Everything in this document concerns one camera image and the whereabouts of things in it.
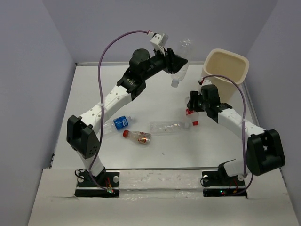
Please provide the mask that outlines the crushed bottle red label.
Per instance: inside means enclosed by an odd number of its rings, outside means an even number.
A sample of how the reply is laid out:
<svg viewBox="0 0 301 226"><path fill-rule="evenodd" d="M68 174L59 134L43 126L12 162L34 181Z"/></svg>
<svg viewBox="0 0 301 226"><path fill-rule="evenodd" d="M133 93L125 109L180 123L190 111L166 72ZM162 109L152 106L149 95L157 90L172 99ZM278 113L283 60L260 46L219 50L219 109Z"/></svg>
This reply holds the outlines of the crushed bottle red label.
<svg viewBox="0 0 301 226"><path fill-rule="evenodd" d="M187 108L186 111L185 111L185 113L186 113L186 117L187 117L189 123L190 123L192 126L197 126L197 125L199 125L199 122L198 122L199 113L198 113L198 112L191 111L191 110L189 110L189 109Z"/></svg>

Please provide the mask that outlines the small bottle red cap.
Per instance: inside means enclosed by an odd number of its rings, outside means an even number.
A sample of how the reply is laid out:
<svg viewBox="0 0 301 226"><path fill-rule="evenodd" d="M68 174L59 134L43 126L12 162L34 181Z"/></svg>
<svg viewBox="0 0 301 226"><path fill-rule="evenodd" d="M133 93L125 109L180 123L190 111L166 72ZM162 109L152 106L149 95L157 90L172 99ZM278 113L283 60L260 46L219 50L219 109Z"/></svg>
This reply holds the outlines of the small bottle red cap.
<svg viewBox="0 0 301 226"><path fill-rule="evenodd" d="M139 131L124 130L123 137L133 142L147 145L151 141L151 134Z"/></svg>

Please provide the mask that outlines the clear bottle blue label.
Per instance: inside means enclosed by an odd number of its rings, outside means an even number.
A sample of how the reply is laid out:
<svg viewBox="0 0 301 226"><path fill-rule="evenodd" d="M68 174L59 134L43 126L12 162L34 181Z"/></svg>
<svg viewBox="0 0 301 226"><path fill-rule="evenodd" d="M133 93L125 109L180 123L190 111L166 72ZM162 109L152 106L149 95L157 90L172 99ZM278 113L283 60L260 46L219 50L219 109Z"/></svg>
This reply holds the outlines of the clear bottle blue label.
<svg viewBox="0 0 301 226"><path fill-rule="evenodd" d="M119 133L121 130L131 125L133 122L135 122L135 117L130 115L123 115L113 120L109 120L103 126L103 136L109 137L116 133Z"/></svg>

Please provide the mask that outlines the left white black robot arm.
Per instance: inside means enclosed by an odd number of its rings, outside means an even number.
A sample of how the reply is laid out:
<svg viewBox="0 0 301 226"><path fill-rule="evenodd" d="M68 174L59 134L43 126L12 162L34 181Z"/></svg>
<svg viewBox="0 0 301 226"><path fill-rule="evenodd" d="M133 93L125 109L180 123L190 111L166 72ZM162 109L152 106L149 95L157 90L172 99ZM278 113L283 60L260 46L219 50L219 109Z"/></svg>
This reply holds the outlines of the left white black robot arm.
<svg viewBox="0 0 301 226"><path fill-rule="evenodd" d="M129 67L111 92L101 97L100 103L86 113L79 117L72 115L67 120L66 140L80 156L89 173L87 179L94 186L99 186L104 181L105 167L98 156L102 142L97 137L97 133L103 131L103 124L142 93L147 79L160 71L175 74L188 62L176 55L171 48L162 52L156 50L154 53L154 56L150 56L146 49L135 50Z"/></svg>

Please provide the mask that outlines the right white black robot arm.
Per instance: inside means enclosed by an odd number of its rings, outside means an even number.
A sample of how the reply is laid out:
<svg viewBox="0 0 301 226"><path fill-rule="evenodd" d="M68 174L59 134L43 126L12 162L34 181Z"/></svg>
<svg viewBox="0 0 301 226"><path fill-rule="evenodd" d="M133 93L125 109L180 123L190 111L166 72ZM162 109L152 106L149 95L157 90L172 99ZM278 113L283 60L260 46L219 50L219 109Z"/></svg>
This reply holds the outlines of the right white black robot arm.
<svg viewBox="0 0 301 226"><path fill-rule="evenodd" d="M205 112L209 118L242 140L242 158L218 166L216 178L220 184L226 185L236 176L260 176L285 165L280 134L274 129L266 130L254 125L231 105L221 103L215 85L204 85L199 91L191 91L187 108L193 112Z"/></svg>

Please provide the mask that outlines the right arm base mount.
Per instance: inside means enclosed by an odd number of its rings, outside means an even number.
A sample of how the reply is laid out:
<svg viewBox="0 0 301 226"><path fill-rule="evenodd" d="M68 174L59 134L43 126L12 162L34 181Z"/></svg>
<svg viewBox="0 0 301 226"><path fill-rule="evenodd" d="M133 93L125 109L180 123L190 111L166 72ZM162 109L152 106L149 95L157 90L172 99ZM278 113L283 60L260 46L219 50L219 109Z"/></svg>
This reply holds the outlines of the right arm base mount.
<svg viewBox="0 0 301 226"><path fill-rule="evenodd" d="M203 186L204 197L247 197L246 184L237 177L221 179L217 171L202 171L200 184Z"/></svg>

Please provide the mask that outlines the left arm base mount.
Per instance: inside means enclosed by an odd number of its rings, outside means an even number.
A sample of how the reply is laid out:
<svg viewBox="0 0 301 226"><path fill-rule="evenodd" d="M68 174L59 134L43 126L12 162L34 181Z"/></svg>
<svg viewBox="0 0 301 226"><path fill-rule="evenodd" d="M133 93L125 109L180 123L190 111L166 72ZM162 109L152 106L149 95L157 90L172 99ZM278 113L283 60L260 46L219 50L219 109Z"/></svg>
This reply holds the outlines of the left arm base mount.
<svg viewBox="0 0 301 226"><path fill-rule="evenodd" d="M75 196L78 198L118 198L120 171L106 170L91 177L87 170L74 171L77 177Z"/></svg>

